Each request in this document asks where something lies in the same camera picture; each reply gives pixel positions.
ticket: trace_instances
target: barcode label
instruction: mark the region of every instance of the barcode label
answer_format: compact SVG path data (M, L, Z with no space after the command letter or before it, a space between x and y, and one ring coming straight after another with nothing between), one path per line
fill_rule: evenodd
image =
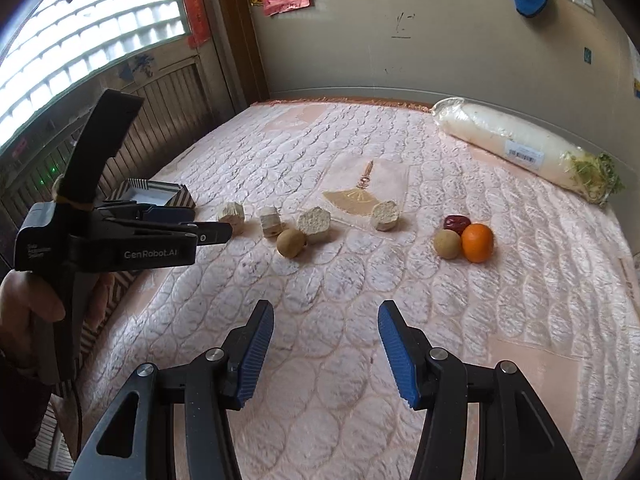
M512 140L505 140L504 155L511 162L528 170L539 170L545 158L544 153Z

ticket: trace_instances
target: orange fruit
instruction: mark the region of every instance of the orange fruit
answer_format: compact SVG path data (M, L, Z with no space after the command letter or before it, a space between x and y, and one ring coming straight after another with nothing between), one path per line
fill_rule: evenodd
M462 253L474 264L487 261L494 252L494 233L484 224L471 224L461 238Z

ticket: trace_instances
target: silver bolt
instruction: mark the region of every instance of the silver bolt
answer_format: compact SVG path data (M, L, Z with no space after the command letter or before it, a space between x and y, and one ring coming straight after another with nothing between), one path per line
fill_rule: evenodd
M151 363L141 364L136 370L140 377L146 377L154 372L154 366Z
M500 370L502 370L506 374L514 374L518 371L518 367L511 361L502 361L500 363Z
M436 361L444 361L447 357L449 357L449 352L447 352L444 348L432 348L429 350L429 355L431 359L436 359Z
M225 351L222 348L211 348L207 350L205 357L207 361L220 361L225 356Z

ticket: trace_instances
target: wall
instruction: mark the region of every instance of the wall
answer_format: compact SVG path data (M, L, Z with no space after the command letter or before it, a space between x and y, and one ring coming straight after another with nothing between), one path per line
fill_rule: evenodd
M459 95L513 110L618 160L614 206L640 251L640 100L628 41L601 0L593 16L551 0L527 20L513 0L314 0L267 18L252 9L272 98ZM593 63L584 62L584 47Z

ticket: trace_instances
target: window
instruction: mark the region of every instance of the window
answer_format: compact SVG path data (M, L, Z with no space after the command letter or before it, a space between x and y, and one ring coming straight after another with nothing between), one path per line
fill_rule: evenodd
M187 28L181 0L44 0L0 65L0 146L88 75Z

